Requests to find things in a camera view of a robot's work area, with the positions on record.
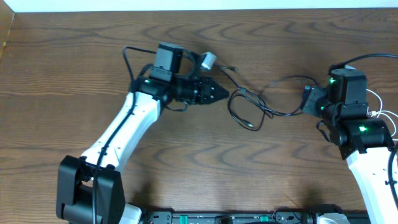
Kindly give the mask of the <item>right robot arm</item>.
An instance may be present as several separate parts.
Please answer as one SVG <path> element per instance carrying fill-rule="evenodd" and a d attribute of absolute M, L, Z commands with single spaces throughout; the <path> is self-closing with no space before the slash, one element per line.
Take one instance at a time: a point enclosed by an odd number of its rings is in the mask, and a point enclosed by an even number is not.
<path fill-rule="evenodd" d="M 328 75 L 326 87 L 305 87 L 302 111 L 329 130 L 323 136 L 347 162 L 371 223 L 397 223 L 397 144 L 385 121 L 369 116 L 366 75 L 350 68 Z"/>

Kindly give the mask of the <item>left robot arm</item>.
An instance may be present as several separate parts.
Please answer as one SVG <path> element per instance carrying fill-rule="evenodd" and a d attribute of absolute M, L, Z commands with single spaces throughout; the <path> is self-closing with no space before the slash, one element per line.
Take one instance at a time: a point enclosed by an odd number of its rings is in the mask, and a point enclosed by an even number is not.
<path fill-rule="evenodd" d="M 144 133 L 172 101 L 209 105 L 228 97 L 202 72 L 216 56 L 198 54 L 161 42 L 155 60 L 138 76 L 127 66 L 131 82 L 126 100 L 101 137 L 80 157 L 65 156 L 58 168 L 55 212 L 68 223 L 141 223 L 142 210 L 126 202 L 122 183 L 125 166 Z"/>

